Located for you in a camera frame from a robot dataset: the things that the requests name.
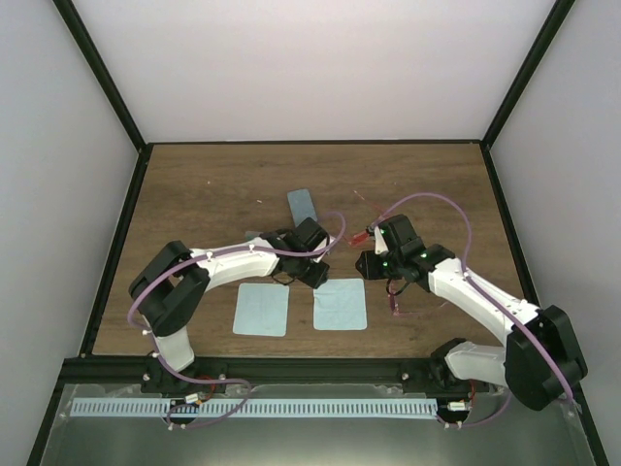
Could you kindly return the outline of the pink sunglasses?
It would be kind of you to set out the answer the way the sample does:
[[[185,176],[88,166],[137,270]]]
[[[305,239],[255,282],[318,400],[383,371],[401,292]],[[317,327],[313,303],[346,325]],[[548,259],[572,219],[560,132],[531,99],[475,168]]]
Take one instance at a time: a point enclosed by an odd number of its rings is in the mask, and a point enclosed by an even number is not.
[[[393,284],[393,281],[392,280],[387,281],[386,286],[385,286],[385,291],[387,294],[391,316],[393,317],[418,317],[418,316],[424,316],[424,315],[429,314],[431,312],[430,310],[408,311],[408,312],[401,310],[400,304],[398,302],[398,296],[401,294],[402,291],[404,291],[407,288],[408,285],[409,284],[406,283],[402,288],[400,288],[399,290],[396,290]]]

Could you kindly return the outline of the green glasses case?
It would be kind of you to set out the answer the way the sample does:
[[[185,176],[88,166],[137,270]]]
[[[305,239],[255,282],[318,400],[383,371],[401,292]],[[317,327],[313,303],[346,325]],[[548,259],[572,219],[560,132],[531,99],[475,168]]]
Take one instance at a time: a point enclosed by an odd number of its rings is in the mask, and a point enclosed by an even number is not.
[[[246,233],[245,233],[245,239],[246,239],[247,241],[251,241],[251,240],[253,240],[253,239],[260,238],[262,235],[263,235],[263,233],[262,233],[262,232],[258,232],[258,231],[246,231]]]

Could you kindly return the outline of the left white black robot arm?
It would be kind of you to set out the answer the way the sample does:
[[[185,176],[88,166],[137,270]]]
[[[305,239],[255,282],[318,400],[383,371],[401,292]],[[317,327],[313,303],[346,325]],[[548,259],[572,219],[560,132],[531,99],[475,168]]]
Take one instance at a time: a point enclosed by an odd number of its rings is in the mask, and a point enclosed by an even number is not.
[[[228,283],[286,275],[312,289],[328,278],[322,259],[336,239],[311,217],[292,229],[279,229],[232,247],[190,249],[168,243],[129,285],[132,309],[139,312],[167,364],[164,380],[175,391],[190,390],[198,368],[187,324],[203,295]]]

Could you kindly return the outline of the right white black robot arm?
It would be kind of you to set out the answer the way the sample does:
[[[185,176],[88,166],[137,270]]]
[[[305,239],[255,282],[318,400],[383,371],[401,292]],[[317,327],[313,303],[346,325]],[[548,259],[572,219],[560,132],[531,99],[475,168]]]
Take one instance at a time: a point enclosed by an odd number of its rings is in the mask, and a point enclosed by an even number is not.
[[[451,391],[465,380],[503,386],[534,411],[560,398],[572,400],[588,369],[565,311],[516,298],[451,250],[425,246],[404,215],[377,221],[368,232],[375,246],[355,263],[363,279],[417,284],[465,312],[499,342],[485,346],[455,338],[437,348],[431,367],[437,388]]]

